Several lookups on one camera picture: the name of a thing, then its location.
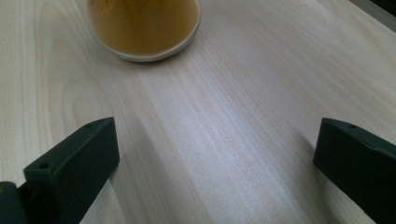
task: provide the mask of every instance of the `light wood surface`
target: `light wood surface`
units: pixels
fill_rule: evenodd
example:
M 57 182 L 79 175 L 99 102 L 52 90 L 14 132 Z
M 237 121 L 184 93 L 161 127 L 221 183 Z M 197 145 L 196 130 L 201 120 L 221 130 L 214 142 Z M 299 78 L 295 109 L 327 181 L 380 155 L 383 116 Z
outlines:
M 158 63 L 101 49 L 83 0 L 0 0 L 0 180 L 114 117 L 82 223 L 373 223 L 312 164 L 323 117 L 396 143 L 396 34 L 347 0 L 201 0 Z

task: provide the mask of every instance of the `glass jar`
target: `glass jar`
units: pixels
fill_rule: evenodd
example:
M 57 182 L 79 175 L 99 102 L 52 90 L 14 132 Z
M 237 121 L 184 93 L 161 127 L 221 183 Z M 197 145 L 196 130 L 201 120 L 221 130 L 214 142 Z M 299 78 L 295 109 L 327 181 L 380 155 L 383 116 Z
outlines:
M 151 62 L 185 48 L 198 29 L 198 0 L 88 0 L 92 33 L 124 60 Z

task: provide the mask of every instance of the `wood grain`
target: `wood grain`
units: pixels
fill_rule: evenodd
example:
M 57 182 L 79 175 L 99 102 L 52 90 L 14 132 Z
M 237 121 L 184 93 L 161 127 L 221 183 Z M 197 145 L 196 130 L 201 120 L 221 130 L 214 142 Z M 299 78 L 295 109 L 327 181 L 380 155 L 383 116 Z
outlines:
M 101 49 L 82 0 L 0 1 L 0 179 L 115 117 L 82 223 L 373 223 L 312 164 L 323 117 L 396 143 L 396 34 L 347 0 L 201 0 L 157 63 Z

